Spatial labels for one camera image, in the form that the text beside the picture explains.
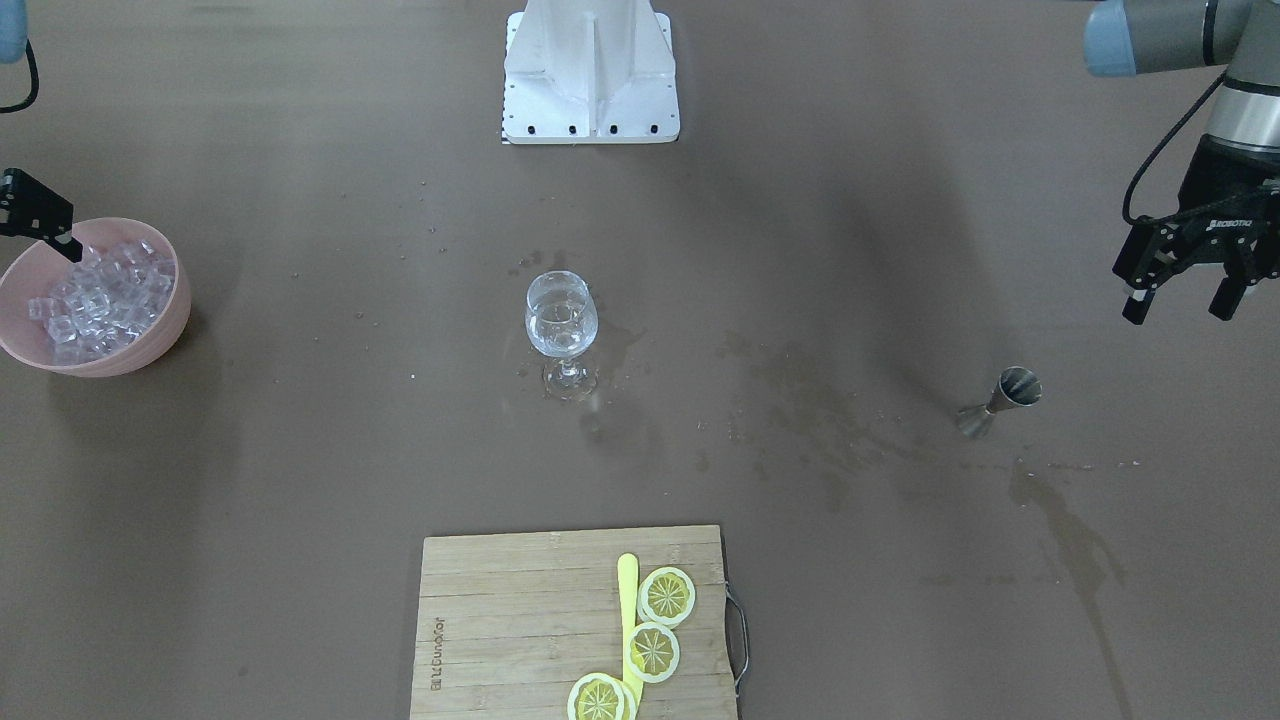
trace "black cable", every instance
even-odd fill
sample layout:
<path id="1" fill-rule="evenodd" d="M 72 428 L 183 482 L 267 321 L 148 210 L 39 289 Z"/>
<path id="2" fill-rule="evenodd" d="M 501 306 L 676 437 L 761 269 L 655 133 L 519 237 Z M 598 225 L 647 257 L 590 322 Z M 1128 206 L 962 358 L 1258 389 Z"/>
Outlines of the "black cable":
<path id="1" fill-rule="evenodd" d="M 31 41 L 27 41 L 27 67 L 31 68 L 31 94 L 27 99 L 17 105 L 9 105 L 8 108 L 0 108 L 0 114 L 4 113 L 17 113 L 18 110 L 26 110 L 31 108 L 31 104 L 36 101 L 36 96 L 40 95 L 40 72 L 36 69 L 36 51 L 31 49 Z"/>
<path id="2" fill-rule="evenodd" d="M 1142 181 L 1142 177 L 1147 173 L 1147 169 L 1151 168 L 1151 164 L 1156 161 L 1156 158 L 1165 150 L 1165 146 L 1167 146 L 1170 141 L 1174 140 L 1174 136 L 1181 132 L 1181 129 L 1187 126 L 1187 123 L 1190 122 L 1192 117 L 1196 113 L 1198 113 L 1201 108 L 1204 106 L 1204 102 L 1208 102 L 1210 96 L 1213 95 L 1213 91 L 1216 91 L 1225 79 L 1226 79 L 1226 72 L 1224 70 L 1222 74 L 1217 76 L 1217 79 L 1210 83 L 1208 90 L 1206 90 L 1196 100 L 1196 102 L 1192 105 L 1192 109 L 1187 110 L 1187 114 L 1183 115 L 1181 119 L 1178 120 L 1178 123 L 1175 123 L 1174 127 L 1165 135 L 1165 137 L 1160 141 L 1160 143 L 1156 145 L 1156 149 L 1151 151 L 1151 155 L 1147 155 L 1147 159 L 1143 160 L 1142 165 L 1138 168 L 1138 172 L 1133 176 L 1133 179 L 1129 181 L 1129 188 L 1125 190 L 1124 192 L 1124 208 L 1121 209 L 1121 215 L 1124 217 L 1124 222 L 1129 223 L 1130 225 L 1162 225 L 1165 223 L 1176 223 L 1180 220 L 1185 220 L 1187 218 L 1194 218 L 1196 215 L 1207 213 L 1210 210 L 1216 210 L 1219 208 L 1231 205 L 1233 202 L 1239 202 L 1242 200 L 1253 200 L 1254 197 L 1263 197 L 1267 195 L 1275 195 L 1276 192 L 1280 192 L 1280 190 L 1276 188 L 1251 190 L 1248 192 L 1240 192 L 1238 195 L 1231 195 L 1221 200 L 1215 200 L 1213 202 L 1208 202 L 1198 208 L 1192 208 L 1190 210 L 1183 210 L 1181 213 L 1165 215 L 1164 218 L 1152 218 L 1149 215 L 1139 215 L 1134 218 L 1130 214 L 1130 205 L 1133 204 L 1133 192 L 1134 190 L 1138 188 L 1138 182 Z"/>

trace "bowl of ice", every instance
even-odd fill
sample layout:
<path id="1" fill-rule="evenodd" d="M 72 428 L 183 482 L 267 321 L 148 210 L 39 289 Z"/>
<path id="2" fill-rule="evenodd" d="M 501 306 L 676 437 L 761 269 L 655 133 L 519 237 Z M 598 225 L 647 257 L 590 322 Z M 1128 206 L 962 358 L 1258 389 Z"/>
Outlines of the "bowl of ice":
<path id="1" fill-rule="evenodd" d="M 0 347 L 42 370 L 102 378 L 168 351 L 191 315 L 191 284 L 173 245 L 146 223 L 72 225 L 84 258 L 37 242 L 0 278 Z"/>

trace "cutting board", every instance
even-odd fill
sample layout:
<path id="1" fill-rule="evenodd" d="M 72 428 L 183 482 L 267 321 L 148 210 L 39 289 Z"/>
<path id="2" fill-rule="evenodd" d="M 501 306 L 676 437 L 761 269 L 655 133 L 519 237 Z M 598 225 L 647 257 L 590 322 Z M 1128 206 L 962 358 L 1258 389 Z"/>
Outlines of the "cutting board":
<path id="1" fill-rule="evenodd" d="M 698 589 L 680 666 L 645 685 L 637 720 L 737 720 L 718 525 L 426 538 L 411 720 L 562 720 L 586 673 L 622 675 L 617 560 Z"/>

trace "pink bowl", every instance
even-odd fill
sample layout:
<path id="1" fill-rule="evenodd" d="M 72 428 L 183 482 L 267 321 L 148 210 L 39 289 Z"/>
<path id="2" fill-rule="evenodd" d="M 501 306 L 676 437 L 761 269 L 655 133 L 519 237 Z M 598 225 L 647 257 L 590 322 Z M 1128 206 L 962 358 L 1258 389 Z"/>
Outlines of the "pink bowl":
<path id="1" fill-rule="evenodd" d="M 76 223 L 72 236 L 104 254 L 122 242 L 146 238 L 156 251 L 173 258 L 178 268 L 173 295 L 160 316 L 142 336 L 106 357 L 79 365 L 54 365 L 49 334 L 40 323 L 27 319 L 27 300 L 44 296 L 67 273 L 67 259 L 44 242 L 37 242 L 19 255 L 0 278 L 0 347 L 32 368 L 81 378 L 123 375 L 164 355 L 178 341 L 191 315 L 191 283 L 173 245 L 151 225 L 124 218 Z"/>

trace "gray table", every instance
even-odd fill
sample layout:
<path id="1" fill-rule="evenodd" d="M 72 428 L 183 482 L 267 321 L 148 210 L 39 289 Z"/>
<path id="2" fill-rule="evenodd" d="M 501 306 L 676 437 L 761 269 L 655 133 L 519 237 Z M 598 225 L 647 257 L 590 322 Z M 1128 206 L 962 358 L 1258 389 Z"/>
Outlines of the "gray table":
<path id="1" fill-rule="evenodd" d="M 1215 70 L 1091 78 L 1083 3 L 659 3 L 680 142 L 527 149 L 518 3 L 358 5 L 32 8 L 0 163 L 160 228 L 196 304 L 132 375 L 0 363 L 8 720 L 403 719 L 425 536 L 703 521 L 745 719 L 1280 715 L 1280 295 L 1224 324 L 1193 273 L 1134 328 L 1110 274 Z M 521 328 L 552 266 L 586 404 Z M 1015 363 L 1043 402 L 964 441 Z"/>

